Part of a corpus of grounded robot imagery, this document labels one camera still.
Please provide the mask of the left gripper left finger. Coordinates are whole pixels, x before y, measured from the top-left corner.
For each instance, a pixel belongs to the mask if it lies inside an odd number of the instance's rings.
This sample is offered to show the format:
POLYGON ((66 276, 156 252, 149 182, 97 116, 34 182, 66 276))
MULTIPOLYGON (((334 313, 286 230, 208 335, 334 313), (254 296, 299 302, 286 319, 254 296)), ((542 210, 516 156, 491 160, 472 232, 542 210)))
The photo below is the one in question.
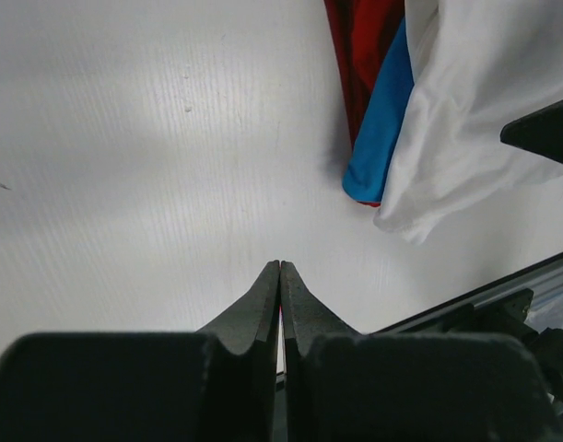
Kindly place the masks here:
POLYGON ((208 337, 197 439, 270 441, 276 395, 280 262, 198 332, 208 337))

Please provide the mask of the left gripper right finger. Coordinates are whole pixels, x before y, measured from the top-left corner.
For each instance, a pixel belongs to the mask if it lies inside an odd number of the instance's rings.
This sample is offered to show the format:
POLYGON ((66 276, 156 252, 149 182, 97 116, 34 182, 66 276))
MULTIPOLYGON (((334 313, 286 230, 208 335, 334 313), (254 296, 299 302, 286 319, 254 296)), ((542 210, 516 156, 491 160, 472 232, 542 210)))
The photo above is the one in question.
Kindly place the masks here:
POLYGON ((326 307, 296 266, 280 264, 287 439, 369 439, 369 338, 326 307))

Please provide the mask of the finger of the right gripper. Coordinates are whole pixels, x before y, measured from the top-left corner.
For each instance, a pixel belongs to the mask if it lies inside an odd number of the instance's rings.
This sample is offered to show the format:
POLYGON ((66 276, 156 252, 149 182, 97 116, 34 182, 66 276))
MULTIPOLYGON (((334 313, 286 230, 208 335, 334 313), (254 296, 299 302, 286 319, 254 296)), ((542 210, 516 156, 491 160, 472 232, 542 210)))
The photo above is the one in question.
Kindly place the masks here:
POLYGON ((500 142, 563 165, 563 99, 506 124, 500 142))

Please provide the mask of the white t shirt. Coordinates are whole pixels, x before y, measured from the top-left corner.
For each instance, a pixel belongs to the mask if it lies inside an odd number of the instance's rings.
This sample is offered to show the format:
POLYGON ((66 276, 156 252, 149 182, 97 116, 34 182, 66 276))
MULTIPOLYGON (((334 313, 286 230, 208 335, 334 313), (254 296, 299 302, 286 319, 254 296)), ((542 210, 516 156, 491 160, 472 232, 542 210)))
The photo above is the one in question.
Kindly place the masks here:
POLYGON ((563 99, 563 1, 408 1, 414 85, 377 228, 420 243, 491 194, 563 176, 504 145, 509 122, 563 99))

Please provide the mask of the blue t shirt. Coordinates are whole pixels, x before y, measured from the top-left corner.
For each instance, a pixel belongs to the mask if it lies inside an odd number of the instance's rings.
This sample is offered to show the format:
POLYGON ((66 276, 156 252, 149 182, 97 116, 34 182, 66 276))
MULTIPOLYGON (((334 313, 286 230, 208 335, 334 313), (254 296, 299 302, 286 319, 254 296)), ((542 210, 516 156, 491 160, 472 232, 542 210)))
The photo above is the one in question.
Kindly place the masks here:
POLYGON ((353 200, 379 206, 414 86, 402 21, 383 60, 342 186, 353 200))

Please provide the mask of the red t shirt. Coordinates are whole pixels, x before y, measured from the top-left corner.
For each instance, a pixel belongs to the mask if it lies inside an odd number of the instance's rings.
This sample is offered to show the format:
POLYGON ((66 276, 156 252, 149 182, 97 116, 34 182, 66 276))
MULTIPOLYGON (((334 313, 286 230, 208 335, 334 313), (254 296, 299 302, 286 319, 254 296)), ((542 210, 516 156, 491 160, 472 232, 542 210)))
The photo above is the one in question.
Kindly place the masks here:
POLYGON ((352 153, 382 66, 402 21, 403 1, 326 1, 352 153))

